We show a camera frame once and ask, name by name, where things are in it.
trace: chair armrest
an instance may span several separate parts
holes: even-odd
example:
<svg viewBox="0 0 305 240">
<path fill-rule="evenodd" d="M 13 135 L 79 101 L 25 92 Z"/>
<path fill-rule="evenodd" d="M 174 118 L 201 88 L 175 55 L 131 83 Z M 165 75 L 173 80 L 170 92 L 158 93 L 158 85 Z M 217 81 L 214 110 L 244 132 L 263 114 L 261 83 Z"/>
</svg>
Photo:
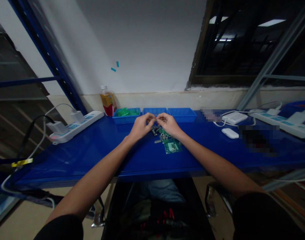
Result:
<svg viewBox="0 0 305 240">
<path fill-rule="evenodd" d="M 232 216 L 232 206 L 235 203 L 236 199 L 218 182 L 211 182 L 207 185 L 205 205 L 207 209 L 208 217 L 217 216 L 215 204 L 213 201 L 213 194 L 217 191 L 219 196 L 222 198 L 224 204 L 226 205 L 229 213 Z"/>
</svg>

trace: gray metal pole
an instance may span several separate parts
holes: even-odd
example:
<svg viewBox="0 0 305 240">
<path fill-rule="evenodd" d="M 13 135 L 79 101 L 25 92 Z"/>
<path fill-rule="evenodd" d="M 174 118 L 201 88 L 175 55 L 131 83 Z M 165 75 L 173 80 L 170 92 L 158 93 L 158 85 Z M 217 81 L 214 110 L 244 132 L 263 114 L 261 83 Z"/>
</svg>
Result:
<svg viewBox="0 0 305 240">
<path fill-rule="evenodd" d="M 276 79 L 287 79 L 287 80 L 297 80 L 305 81 L 304 76 L 287 76 L 287 75 L 264 75 L 265 78 L 276 78 Z"/>
<path fill-rule="evenodd" d="M 265 78 L 265 75 L 270 75 L 273 73 L 275 68 L 278 66 L 281 59 L 285 56 L 287 51 L 290 49 L 292 44 L 296 41 L 300 33 L 305 28 L 305 6 L 298 14 L 296 19 L 293 21 L 287 32 L 284 34 L 279 44 L 271 54 L 270 58 L 267 60 L 266 64 L 261 69 L 260 73 L 252 83 L 246 95 L 240 101 L 237 109 L 239 111 L 245 110 L 246 106 L 256 95 L 258 90 L 261 87 L 262 79 Z"/>
</svg>

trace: juice bottle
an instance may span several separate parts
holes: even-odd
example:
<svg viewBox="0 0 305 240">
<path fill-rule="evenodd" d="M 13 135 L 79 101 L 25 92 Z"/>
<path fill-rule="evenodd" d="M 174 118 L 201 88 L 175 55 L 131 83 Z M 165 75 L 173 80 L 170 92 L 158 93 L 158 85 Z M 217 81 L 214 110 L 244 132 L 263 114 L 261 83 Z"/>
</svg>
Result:
<svg viewBox="0 0 305 240">
<path fill-rule="evenodd" d="M 112 117 L 113 113 L 117 110 L 117 105 L 113 93 L 107 89 L 107 86 L 100 86 L 102 89 L 100 97 L 106 115 Z"/>
</svg>

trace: blue plastic bin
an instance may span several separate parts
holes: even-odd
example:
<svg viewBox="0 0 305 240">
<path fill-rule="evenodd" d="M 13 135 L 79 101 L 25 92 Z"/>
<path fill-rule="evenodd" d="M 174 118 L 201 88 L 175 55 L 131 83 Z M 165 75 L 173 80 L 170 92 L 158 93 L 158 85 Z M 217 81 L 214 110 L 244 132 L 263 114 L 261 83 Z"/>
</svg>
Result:
<svg viewBox="0 0 305 240">
<path fill-rule="evenodd" d="M 112 116 L 112 119 L 115 122 L 115 124 L 134 123 L 136 118 L 141 116 L 140 108 L 128 108 L 128 109 L 137 109 L 139 111 L 139 115 L 116 117 L 116 113 L 121 110 L 121 109 L 117 109 Z"/>
<path fill-rule="evenodd" d="M 158 116 L 159 113 L 168 113 L 168 110 L 166 108 L 144 108 L 142 110 L 142 115 L 145 115 L 146 113 L 152 113 L 153 115 L 155 115 L 156 117 Z"/>
<path fill-rule="evenodd" d="M 168 108 L 176 122 L 194 122 L 197 114 L 191 108 Z"/>
</svg>

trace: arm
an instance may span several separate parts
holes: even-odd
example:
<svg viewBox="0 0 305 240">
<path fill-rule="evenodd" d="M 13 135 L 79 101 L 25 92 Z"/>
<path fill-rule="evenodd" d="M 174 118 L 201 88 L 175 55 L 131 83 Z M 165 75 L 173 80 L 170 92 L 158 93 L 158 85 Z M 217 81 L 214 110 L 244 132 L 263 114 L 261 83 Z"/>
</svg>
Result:
<svg viewBox="0 0 305 240">
<path fill-rule="evenodd" d="M 178 139 L 200 164 L 236 198 L 249 192 L 264 193 L 261 187 L 233 164 L 185 134 L 172 116 L 161 113 L 157 116 L 157 122 L 168 134 Z"/>
<path fill-rule="evenodd" d="M 138 117 L 130 134 L 80 179 L 52 211 L 46 224 L 67 214 L 77 215 L 83 220 L 91 206 L 106 189 L 133 145 L 150 131 L 155 122 L 154 118 L 155 116 L 150 113 Z"/>
</svg>

